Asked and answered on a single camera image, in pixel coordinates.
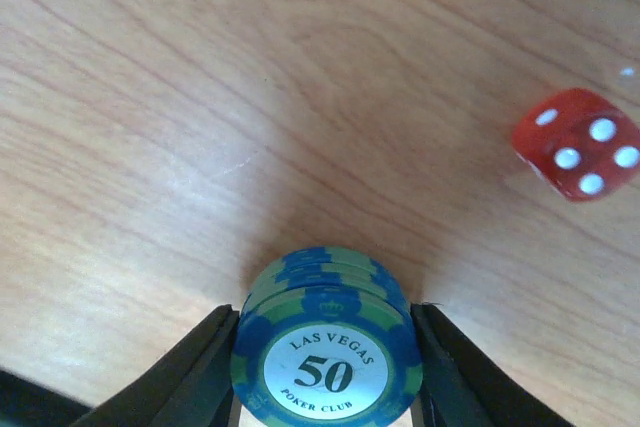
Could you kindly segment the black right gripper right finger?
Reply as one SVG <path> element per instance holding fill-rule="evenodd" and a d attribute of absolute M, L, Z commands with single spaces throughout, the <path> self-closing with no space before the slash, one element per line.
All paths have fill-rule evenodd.
<path fill-rule="evenodd" d="M 436 305 L 414 304 L 411 316 L 423 362 L 411 406 L 414 426 L 572 425 L 509 377 Z"/>

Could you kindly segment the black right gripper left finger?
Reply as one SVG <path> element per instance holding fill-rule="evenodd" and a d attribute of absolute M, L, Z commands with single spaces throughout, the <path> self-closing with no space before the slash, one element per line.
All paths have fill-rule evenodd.
<path fill-rule="evenodd" d="M 239 313 L 217 307 L 139 379 L 76 426 L 236 426 L 230 379 Z"/>

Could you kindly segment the blue chip stack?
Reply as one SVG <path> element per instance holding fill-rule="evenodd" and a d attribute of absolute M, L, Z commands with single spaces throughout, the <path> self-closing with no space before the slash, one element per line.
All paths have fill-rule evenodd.
<path fill-rule="evenodd" d="M 423 379 L 398 281 L 355 250 L 318 246 L 272 261 L 241 310 L 231 382 L 267 426 L 389 426 Z"/>

